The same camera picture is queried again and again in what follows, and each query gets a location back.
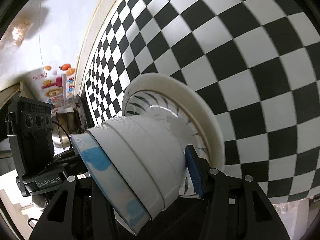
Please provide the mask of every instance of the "camera lens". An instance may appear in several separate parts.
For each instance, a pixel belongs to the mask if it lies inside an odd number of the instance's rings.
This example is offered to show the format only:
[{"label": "camera lens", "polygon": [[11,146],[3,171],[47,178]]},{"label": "camera lens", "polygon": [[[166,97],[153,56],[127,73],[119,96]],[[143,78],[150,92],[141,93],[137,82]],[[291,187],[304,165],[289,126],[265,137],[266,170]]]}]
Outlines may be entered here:
[{"label": "camera lens", "polygon": [[32,126],[32,117],[31,117],[30,114],[28,114],[28,115],[26,116],[26,126],[27,126],[28,128],[31,128],[31,126]]},{"label": "camera lens", "polygon": [[37,116],[36,116],[36,125],[40,128],[42,126],[42,123],[43,123],[42,116],[40,114],[37,114]]},{"label": "camera lens", "polygon": [[45,117],[45,123],[46,123],[46,125],[50,124],[50,117],[49,116]]}]

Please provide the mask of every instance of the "metal screw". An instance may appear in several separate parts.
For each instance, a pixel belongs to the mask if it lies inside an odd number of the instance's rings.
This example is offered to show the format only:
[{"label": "metal screw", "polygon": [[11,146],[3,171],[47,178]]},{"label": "metal screw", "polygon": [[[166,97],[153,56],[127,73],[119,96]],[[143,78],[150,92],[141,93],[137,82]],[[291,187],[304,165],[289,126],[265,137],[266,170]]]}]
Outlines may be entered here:
[{"label": "metal screw", "polygon": [[219,173],[219,171],[215,168],[209,170],[209,172],[212,174],[212,175],[217,175]]},{"label": "metal screw", "polygon": [[246,176],[244,177],[244,179],[245,179],[246,181],[248,181],[248,182],[253,181],[253,177],[251,177],[250,175],[246,175]]},{"label": "metal screw", "polygon": [[73,182],[73,181],[75,181],[76,180],[76,176],[69,176],[68,178],[67,178],[67,181],[69,181],[69,182]]}]

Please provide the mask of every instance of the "black cable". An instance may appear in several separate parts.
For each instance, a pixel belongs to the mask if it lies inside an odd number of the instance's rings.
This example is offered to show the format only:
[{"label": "black cable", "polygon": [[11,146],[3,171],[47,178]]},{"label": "black cable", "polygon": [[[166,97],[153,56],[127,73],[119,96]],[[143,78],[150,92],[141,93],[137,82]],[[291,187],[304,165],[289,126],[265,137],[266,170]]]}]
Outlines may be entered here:
[{"label": "black cable", "polygon": [[28,226],[30,226],[32,229],[34,229],[34,228],[30,225],[30,222],[31,222],[32,220],[35,220],[35,221],[39,221],[39,220],[36,219],[36,218],[29,218],[29,219],[28,219]]},{"label": "black cable", "polygon": [[68,135],[68,133],[66,132],[66,130],[62,127],[62,125],[61,124],[59,124],[58,122],[56,122],[56,121],[51,121],[52,123],[54,123],[54,124],[56,124],[56,125],[58,125],[60,128],[61,128],[61,130],[63,130],[63,132],[66,134],[66,136],[68,137],[68,140],[69,140],[69,142],[70,142],[70,148],[69,148],[69,150],[72,148],[72,144],[71,144],[71,140],[70,140],[70,136]]}]

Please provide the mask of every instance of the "blue gripper pad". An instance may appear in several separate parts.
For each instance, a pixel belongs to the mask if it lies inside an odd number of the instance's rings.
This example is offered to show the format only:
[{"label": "blue gripper pad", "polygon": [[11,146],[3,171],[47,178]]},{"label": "blue gripper pad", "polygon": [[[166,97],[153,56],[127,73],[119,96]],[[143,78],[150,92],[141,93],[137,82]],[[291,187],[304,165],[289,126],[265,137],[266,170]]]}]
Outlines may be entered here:
[{"label": "blue gripper pad", "polygon": [[195,162],[195,159],[193,158],[193,155],[191,153],[192,150],[194,150],[194,148],[191,149],[189,146],[187,146],[184,154],[186,157],[187,167],[190,173],[190,177],[191,177],[195,192],[199,195],[200,198],[203,198],[204,190],[202,188],[202,177],[198,169],[198,166]]}]

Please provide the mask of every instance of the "black and white checkered surface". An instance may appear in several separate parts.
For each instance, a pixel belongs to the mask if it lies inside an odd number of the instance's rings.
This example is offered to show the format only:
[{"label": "black and white checkered surface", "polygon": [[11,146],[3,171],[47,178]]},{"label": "black and white checkered surface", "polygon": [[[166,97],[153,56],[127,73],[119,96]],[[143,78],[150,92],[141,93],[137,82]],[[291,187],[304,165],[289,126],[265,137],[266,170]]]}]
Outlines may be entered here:
[{"label": "black and white checkered surface", "polygon": [[320,193],[320,36],[293,0],[119,0],[85,73],[96,124],[159,72],[216,115],[225,173],[252,175],[273,203]]}]

